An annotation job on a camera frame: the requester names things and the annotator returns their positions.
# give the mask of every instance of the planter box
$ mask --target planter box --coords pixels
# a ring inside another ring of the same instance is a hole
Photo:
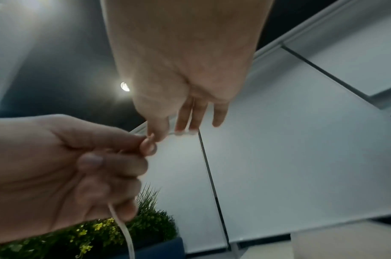
[[[128,259],[128,253],[110,259]],[[136,259],[185,259],[182,239],[176,238],[136,251]]]

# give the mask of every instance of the foliage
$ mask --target foliage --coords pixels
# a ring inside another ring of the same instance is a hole
[[[158,191],[145,186],[137,197],[138,214],[126,225],[135,245],[148,239],[158,242],[174,239],[177,228],[165,211],[156,210]],[[103,256],[126,247],[113,218],[96,220],[43,236],[0,245],[0,259],[66,259]]]

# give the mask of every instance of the ceiling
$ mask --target ceiling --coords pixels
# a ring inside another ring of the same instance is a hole
[[[336,0],[276,0],[258,49]],[[135,111],[107,40],[99,0],[62,0],[0,101],[1,117],[62,113],[132,130]]]

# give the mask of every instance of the human hand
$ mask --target human hand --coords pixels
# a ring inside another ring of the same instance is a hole
[[[108,203],[132,219],[155,152],[145,136],[69,116],[0,119],[0,243],[109,218]]]
[[[241,89],[273,0],[102,0],[118,70],[148,134],[198,130],[209,102],[220,126]]]

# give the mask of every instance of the planter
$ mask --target planter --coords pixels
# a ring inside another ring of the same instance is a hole
[[[128,252],[109,259],[128,259]],[[185,259],[184,244],[180,237],[136,251],[137,259]]]

